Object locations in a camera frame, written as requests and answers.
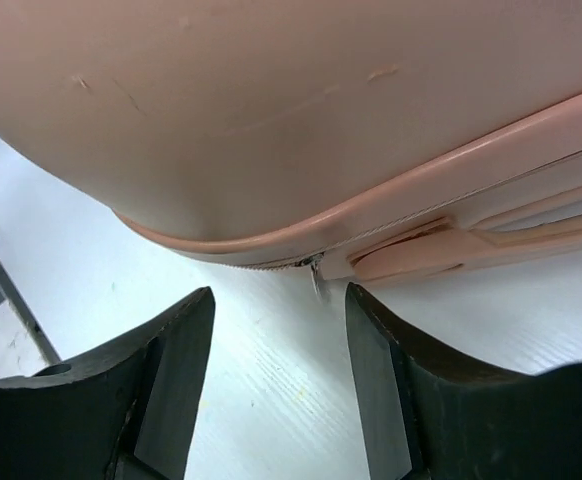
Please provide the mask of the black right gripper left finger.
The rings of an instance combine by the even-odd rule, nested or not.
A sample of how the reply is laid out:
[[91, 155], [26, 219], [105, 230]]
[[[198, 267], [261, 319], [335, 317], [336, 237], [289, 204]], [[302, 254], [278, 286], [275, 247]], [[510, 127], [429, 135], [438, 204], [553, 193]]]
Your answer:
[[0, 379], [0, 479], [181, 479], [215, 299], [154, 319], [30, 377]]

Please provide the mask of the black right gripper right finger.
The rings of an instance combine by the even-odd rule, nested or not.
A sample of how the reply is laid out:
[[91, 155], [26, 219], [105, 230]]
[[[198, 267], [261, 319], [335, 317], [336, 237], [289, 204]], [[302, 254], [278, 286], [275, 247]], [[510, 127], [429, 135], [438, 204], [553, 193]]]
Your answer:
[[489, 364], [353, 283], [345, 319], [372, 478], [582, 479], [582, 363]]

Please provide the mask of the pink hard-shell suitcase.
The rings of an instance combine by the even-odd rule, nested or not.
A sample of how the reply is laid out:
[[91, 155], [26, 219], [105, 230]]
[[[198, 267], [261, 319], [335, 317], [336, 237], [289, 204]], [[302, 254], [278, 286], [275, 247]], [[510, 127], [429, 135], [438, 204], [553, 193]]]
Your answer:
[[0, 138], [206, 262], [582, 250], [582, 1], [0, 1]]

